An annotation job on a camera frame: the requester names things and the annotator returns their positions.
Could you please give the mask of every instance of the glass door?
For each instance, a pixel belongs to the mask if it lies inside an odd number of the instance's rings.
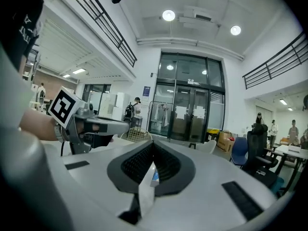
[[[189,141],[202,142],[205,134],[207,115],[208,91],[192,88],[193,103]]]
[[[170,137],[175,140],[187,141],[191,126],[192,89],[177,86],[173,104],[173,126]]]

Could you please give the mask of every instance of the poster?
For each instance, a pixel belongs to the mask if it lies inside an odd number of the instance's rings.
[[[149,101],[150,89],[151,89],[151,87],[144,87],[143,88],[143,94],[142,94],[142,100],[143,101]]]

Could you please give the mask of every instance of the person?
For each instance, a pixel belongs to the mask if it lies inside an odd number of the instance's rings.
[[[38,88],[38,101],[40,103],[40,111],[43,112],[44,109],[44,98],[46,96],[46,90],[44,88],[44,83],[41,83],[40,87]]]
[[[257,114],[256,123],[264,125],[264,120],[262,119],[262,114],[260,112]]]
[[[292,127],[289,129],[289,144],[299,144],[298,141],[298,128],[296,127],[296,121],[292,120]]]
[[[300,144],[302,149],[308,149],[308,127],[304,131],[303,136],[300,138]]]
[[[270,147],[273,147],[275,140],[276,140],[276,135],[277,135],[277,132],[278,132],[278,126],[277,126],[275,120],[273,120],[271,123],[272,123],[272,125],[271,125],[271,128],[269,130],[270,131]]]
[[[130,128],[135,128],[139,126],[139,118],[140,118],[140,98],[136,97],[135,100],[131,103],[131,105],[134,107],[134,116],[131,119]]]
[[[15,69],[22,76],[27,57],[39,37],[39,17],[43,9],[43,0],[11,0],[2,5],[1,44]],[[25,111],[20,128],[36,135],[40,140],[57,141],[55,120],[46,114],[32,109]],[[77,124],[77,131],[83,131],[84,124]]]

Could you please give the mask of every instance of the black railing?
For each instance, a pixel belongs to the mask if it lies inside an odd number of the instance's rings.
[[[88,13],[106,36],[119,49],[129,64],[134,67],[137,58],[127,44],[126,40],[116,27],[107,11],[98,0],[76,0],[79,5]]]
[[[273,79],[308,60],[308,43],[302,32],[259,67],[243,76],[246,89]]]

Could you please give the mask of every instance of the ceiling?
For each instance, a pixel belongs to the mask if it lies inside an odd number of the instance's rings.
[[[261,96],[258,99],[272,105],[277,111],[287,111],[289,107],[293,110],[302,110],[304,105],[303,100],[306,95],[308,95],[308,80]],[[280,99],[284,99],[287,105],[283,105]]]
[[[91,49],[61,29],[54,21],[47,18],[40,37],[36,42],[41,53],[40,65],[44,70],[51,70],[60,76],[69,74],[73,79],[125,80],[119,69],[110,67],[104,59],[97,57]],[[83,68],[86,71],[73,74]]]
[[[274,15],[283,7],[281,0],[136,0],[129,13],[140,21],[145,30],[141,38],[175,37],[205,41],[236,53],[243,52],[254,42]],[[161,18],[163,11],[176,14],[173,22]],[[211,21],[196,19],[195,14]],[[238,25],[238,36],[230,33]]]

